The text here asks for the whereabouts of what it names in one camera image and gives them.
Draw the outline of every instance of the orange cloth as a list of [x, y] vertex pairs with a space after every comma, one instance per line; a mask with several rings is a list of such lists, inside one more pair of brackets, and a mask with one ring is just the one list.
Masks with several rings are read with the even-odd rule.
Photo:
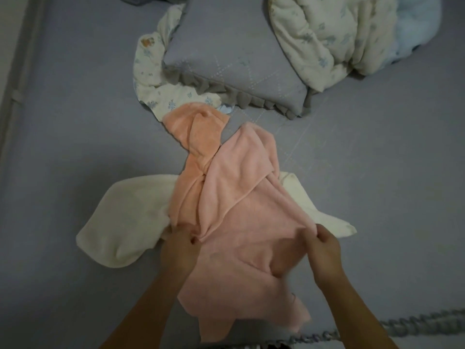
[[186, 104], [163, 122], [190, 151], [170, 218], [199, 226], [201, 254], [178, 299], [199, 318], [202, 341], [224, 339], [236, 318], [298, 331], [310, 316], [282, 276], [305, 254], [299, 229], [316, 235], [316, 225], [278, 180], [274, 137], [245, 123], [215, 155], [224, 114]]

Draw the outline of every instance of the pillow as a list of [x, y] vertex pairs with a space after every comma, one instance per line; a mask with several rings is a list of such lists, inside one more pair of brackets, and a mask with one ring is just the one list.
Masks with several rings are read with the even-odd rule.
[[276, 40], [266, 0], [188, 0], [163, 66], [171, 83], [226, 104], [276, 106], [290, 119], [308, 111], [307, 87]]

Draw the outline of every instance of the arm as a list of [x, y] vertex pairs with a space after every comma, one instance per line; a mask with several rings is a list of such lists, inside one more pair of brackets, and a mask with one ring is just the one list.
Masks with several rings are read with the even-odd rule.
[[318, 287], [328, 301], [346, 349], [397, 349], [346, 277], [338, 239], [317, 224], [315, 237], [304, 231], [308, 260]]
[[161, 271], [101, 349], [158, 348], [171, 307], [194, 269], [201, 244], [193, 229], [175, 230], [161, 249]]

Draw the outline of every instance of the pink garment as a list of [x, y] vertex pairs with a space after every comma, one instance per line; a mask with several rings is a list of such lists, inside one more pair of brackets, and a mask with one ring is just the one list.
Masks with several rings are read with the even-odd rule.
[[[195, 110], [216, 122], [221, 113], [205, 106]], [[170, 122], [167, 129], [181, 140], [192, 135], [196, 119], [180, 122], [177, 130], [172, 130], [176, 120], [170, 121], [171, 116], [178, 117], [181, 111], [196, 118], [199, 115], [191, 107], [184, 107], [165, 116]], [[184, 124], [187, 122], [193, 122], [192, 126]], [[209, 127], [197, 127], [197, 138], [190, 138], [197, 148], [203, 146], [202, 137], [210, 134]], [[198, 201], [183, 199], [181, 193], [173, 195], [171, 201], [174, 224], [190, 222], [191, 218], [180, 217], [188, 215], [183, 209], [198, 211], [202, 242], [197, 265], [179, 293], [179, 301], [190, 315], [199, 318], [202, 341], [224, 339], [236, 318], [265, 319], [297, 332], [310, 316], [304, 304], [289, 292], [282, 276], [305, 255], [299, 229], [310, 228], [316, 235], [316, 225], [278, 180], [274, 137], [257, 125], [245, 123], [207, 165], [202, 170], [205, 181]], [[186, 164], [182, 174], [194, 176], [194, 170], [187, 171], [190, 169]]]

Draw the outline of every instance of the pink fleece clothing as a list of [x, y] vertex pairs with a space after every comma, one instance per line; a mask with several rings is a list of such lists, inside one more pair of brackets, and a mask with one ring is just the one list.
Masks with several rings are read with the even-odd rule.
[[[196, 126], [191, 147], [196, 147], [196, 156], [212, 159], [208, 164], [203, 163], [205, 159], [199, 160], [192, 171], [187, 171], [191, 165], [186, 164], [182, 173], [197, 176], [191, 178], [192, 182], [202, 181], [201, 189], [195, 189], [198, 200], [192, 198], [191, 189], [184, 193], [190, 194], [190, 199], [183, 199], [179, 193], [171, 201], [174, 224], [192, 220], [192, 213], [183, 209], [197, 211], [202, 242], [197, 265], [178, 299], [190, 315], [199, 318], [202, 341], [224, 339], [237, 318], [265, 319], [296, 332], [310, 316], [303, 303], [289, 292], [283, 276], [305, 255], [299, 229], [309, 228], [316, 234], [316, 225], [278, 180], [274, 137], [255, 124], [245, 123], [213, 156], [209, 130], [215, 128], [213, 146], [219, 146], [218, 120], [224, 121], [218, 117], [223, 114], [207, 105], [186, 105], [166, 116], [166, 127], [179, 139], [189, 133], [192, 136]], [[203, 129], [195, 125], [199, 111], [203, 113]], [[183, 121], [190, 126], [181, 129], [183, 124], [178, 123], [177, 130], [172, 130], [176, 120], [170, 119], [180, 117], [180, 112], [195, 118]], [[207, 117], [211, 124], [206, 124]], [[209, 146], [206, 151], [210, 153], [199, 154], [204, 152], [204, 145]], [[194, 174], [199, 166], [204, 167], [200, 169], [202, 177]], [[180, 190], [193, 186], [181, 183]]]

